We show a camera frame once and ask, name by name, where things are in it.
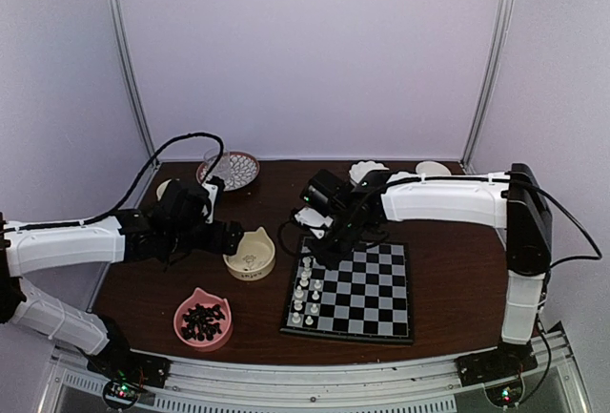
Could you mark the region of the cream cat-ear bowl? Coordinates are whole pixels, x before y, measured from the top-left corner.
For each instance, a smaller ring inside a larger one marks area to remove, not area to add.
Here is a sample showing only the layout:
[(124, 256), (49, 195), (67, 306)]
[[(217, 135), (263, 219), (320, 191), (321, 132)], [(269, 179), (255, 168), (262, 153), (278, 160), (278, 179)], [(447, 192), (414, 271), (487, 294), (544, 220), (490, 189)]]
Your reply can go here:
[(227, 271), (242, 281), (264, 279), (275, 268), (275, 244), (264, 227), (245, 232), (232, 256), (223, 257)]

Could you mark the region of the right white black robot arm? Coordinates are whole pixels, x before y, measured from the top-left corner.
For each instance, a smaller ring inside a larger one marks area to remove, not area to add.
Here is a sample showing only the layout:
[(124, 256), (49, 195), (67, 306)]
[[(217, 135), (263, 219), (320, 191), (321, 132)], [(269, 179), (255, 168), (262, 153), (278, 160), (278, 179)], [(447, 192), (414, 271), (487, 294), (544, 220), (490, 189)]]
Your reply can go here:
[(508, 289), (499, 348), (488, 359), (493, 373), (505, 377), (525, 360), (551, 264), (553, 219), (537, 187), (533, 172), (521, 163), (508, 172), (443, 176), (359, 161), (346, 179), (318, 171), (303, 189), (305, 205), (293, 220), (313, 234), (315, 256), (330, 268), (364, 232), (386, 222), (434, 220), (505, 230)]

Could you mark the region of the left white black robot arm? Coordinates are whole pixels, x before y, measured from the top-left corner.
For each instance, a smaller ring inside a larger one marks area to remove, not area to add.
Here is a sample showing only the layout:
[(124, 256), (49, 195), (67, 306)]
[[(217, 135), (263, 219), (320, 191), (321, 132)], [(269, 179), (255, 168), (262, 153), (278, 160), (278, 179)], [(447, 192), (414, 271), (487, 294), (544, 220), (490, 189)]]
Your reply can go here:
[(198, 185), (173, 179), (146, 211), (114, 209), (76, 221), (1, 224), (1, 321), (22, 324), (52, 340), (67, 342), (127, 379), (137, 359), (118, 326), (36, 288), (27, 273), (85, 263), (133, 263), (204, 251), (233, 255), (242, 226), (215, 217), (222, 181)]

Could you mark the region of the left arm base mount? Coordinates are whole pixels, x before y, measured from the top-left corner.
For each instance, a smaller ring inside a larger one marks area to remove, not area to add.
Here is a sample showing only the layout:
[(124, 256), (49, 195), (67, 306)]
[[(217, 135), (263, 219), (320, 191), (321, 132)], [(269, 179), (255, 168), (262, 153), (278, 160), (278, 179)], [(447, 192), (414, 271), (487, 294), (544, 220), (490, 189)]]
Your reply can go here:
[(171, 361), (157, 356), (130, 352), (125, 359), (110, 361), (100, 355), (85, 355), (87, 368), (113, 382), (135, 387), (163, 388), (171, 368)]

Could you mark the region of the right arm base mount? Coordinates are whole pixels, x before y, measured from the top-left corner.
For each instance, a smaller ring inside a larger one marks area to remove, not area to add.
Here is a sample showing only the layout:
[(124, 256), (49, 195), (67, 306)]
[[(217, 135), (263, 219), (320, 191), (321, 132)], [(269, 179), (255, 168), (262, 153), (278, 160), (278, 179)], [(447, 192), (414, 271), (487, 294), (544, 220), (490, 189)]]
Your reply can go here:
[(463, 387), (514, 378), (538, 367), (533, 353), (506, 352), (499, 348), (473, 353), (456, 359), (457, 373)]

